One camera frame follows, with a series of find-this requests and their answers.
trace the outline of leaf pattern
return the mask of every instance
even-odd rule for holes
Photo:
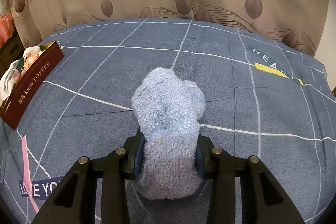
[[[85,15],[83,16],[83,20],[86,23],[91,23],[91,22],[96,22],[96,21],[103,21],[102,19],[100,18],[97,18],[95,16],[92,16],[92,15]]]
[[[96,22],[96,21],[103,21],[103,20],[98,17],[92,16],[92,15],[85,15],[79,19],[76,25],[87,24],[87,23]]]
[[[24,38],[24,37],[22,39],[22,44],[23,44],[24,48],[28,48],[29,45],[30,45],[29,40]]]
[[[159,7],[159,6],[150,6],[146,7],[147,11],[150,13],[151,17],[154,18],[176,18],[176,12],[169,10],[164,7]],[[138,18],[139,15],[141,14],[142,9],[136,11],[132,15],[130,15],[127,18]]]
[[[247,14],[253,20],[260,17],[263,12],[263,3],[261,0],[246,0],[245,9]]]
[[[62,18],[63,18],[63,22],[65,23],[65,25],[68,25],[68,19],[67,16],[65,15],[65,13],[62,12]]]
[[[43,39],[42,39],[42,36],[41,36],[41,32],[38,29],[36,29],[36,30],[37,30],[37,34],[39,36],[39,41],[42,42]]]
[[[103,14],[105,16],[107,16],[108,18],[110,18],[111,15],[113,14],[113,5],[112,5],[112,2],[110,0],[102,0],[101,1],[101,11],[103,12]]]
[[[57,32],[57,31],[62,30],[62,29],[66,29],[66,27],[61,25],[61,24],[58,24],[58,23],[56,23],[54,25],[54,32]]]
[[[176,9],[181,15],[187,15],[191,11],[190,0],[175,0]]]
[[[198,11],[194,15],[195,20],[197,21],[207,21],[212,22],[212,17],[208,11],[208,9],[204,6],[203,2],[199,7]]]
[[[22,13],[26,5],[26,0],[15,0],[14,10],[17,13]]]
[[[149,11],[144,5],[139,15],[139,18],[150,18],[150,17],[152,17],[152,15],[149,13]]]
[[[286,34],[282,38],[283,44],[285,44],[288,47],[295,48],[297,43],[299,41],[299,37],[297,35],[297,29],[295,27],[294,30],[292,30],[290,33]]]

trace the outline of bed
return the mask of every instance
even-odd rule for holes
[[[319,61],[281,42],[189,19],[99,21],[62,29],[42,43],[53,40],[64,46],[64,58],[17,129],[1,121],[0,195],[20,223],[32,222],[80,156],[105,156],[136,133],[131,97],[157,67],[173,67],[198,85],[206,101],[200,133],[231,155],[259,156],[306,223],[330,203],[336,103]],[[22,187],[23,136],[35,205]],[[239,193],[238,180],[236,188]],[[210,189],[204,182],[187,198],[147,200],[127,181],[131,223],[205,223]],[[96,223],[100,197],[101,181]],[[239,194],[236,204],[241,223]]]

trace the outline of metal screw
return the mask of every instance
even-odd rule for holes
[[[251,156],[250,161],[256,164],[259,161],[259,158],[256,156]]]
[[[215,154],[220,154],[220,153],[222,152],[222,149],[219,148],[219,147],[214,147],[214,148],[212,149],[212,152],[215,153]]]
[[[79,160],[78,160],[78,162],[80,163],[80,164],[84,164],[84,163],[87,163],[87,157],[80,157],[79,158]]]
[[[126,149],[121,147],[121,148],[118,148],[116,151],[115,151],[118,155],[123,155],[125,154],[126,152]]]

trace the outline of yellow stripe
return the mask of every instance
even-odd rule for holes
[[[289,79],[289,77],[287,75],[285,75],[284,73],[282,73],[281,71],[279,71],[277,69],[274,69],[274,68],[271,68],[271,67],[267,67],[267,66],[259,64],[259,63],[254,63],[254,65],[255,65],[255,68],[258,69],[258,70],[266,71],[266,72],[272,73],[274,75],[278,75],[278,76],[281,76],[281,77]],[[299,78],[296,78],[296,79],[298,79],[298,81],[300,82],[300,84],[303,85],[303,82],[302,82],[301,79],[299,79]]]

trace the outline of pink line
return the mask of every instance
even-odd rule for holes
[[[29,169],[29,159],[28,159],[28,150],[27,150],[27,135],[24,135],[21,139],[22,143],[22,156],[23,156],[23,185],[26,188],[28,192],[28,196],[30,199],[31,204],[33,205],[33,208],[36,213],[38,213],[39,208],[36,205],[35,201],[33,200],[32,196],[32,181],[30,179],[30,169]]]

